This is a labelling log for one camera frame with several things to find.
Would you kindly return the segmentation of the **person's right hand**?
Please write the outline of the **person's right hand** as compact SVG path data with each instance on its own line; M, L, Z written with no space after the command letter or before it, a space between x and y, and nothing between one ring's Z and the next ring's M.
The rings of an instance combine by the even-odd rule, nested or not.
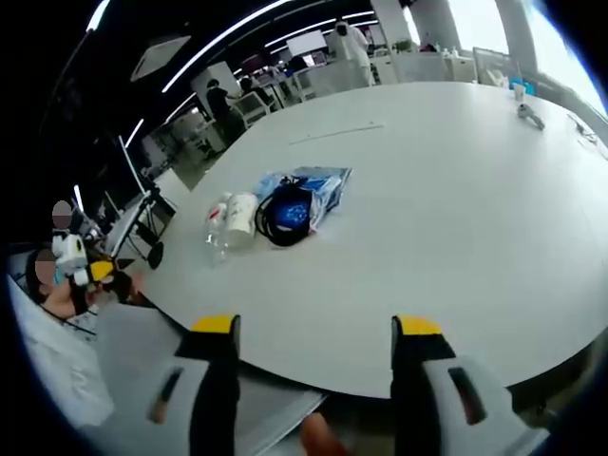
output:
M319 412L312 413L303 420L299 438L307 456L350 455Z

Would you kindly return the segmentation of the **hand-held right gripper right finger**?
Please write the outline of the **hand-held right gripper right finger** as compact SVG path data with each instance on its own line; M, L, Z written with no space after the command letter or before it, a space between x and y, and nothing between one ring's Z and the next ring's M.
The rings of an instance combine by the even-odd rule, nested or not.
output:
M398 455L532 455L548 430L531 427L512 395L479 363L459 356L432 321L391 320L390 401Z

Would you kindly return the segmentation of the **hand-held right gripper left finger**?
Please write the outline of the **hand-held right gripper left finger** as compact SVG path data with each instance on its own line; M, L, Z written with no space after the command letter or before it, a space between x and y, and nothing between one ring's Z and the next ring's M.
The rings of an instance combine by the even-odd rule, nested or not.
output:
M146 455L233 455L240 316L200 318L161 368L146 410Z

